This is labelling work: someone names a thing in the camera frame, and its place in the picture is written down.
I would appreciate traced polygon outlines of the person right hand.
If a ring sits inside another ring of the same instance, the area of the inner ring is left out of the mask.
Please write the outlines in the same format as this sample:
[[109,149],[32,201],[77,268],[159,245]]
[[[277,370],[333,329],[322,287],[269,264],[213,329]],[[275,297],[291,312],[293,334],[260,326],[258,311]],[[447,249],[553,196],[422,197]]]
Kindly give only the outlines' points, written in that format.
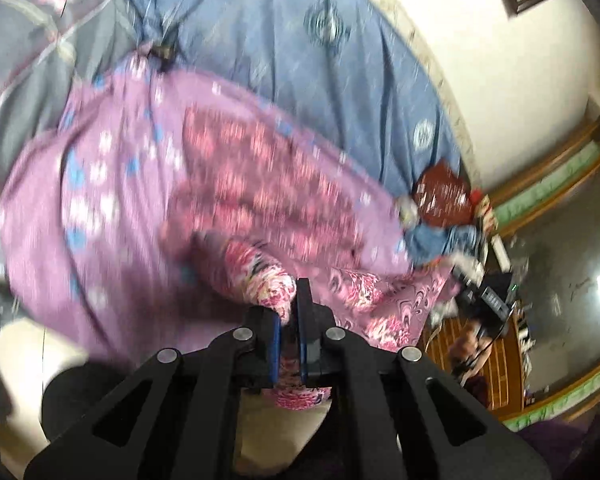
[[492,352],[492,339],[489,336],[478,338],[480,328],[476,320],[467,321],[449,350],[454,365],[474,361],[474,365],[463,375],[464,378],[477,375]]

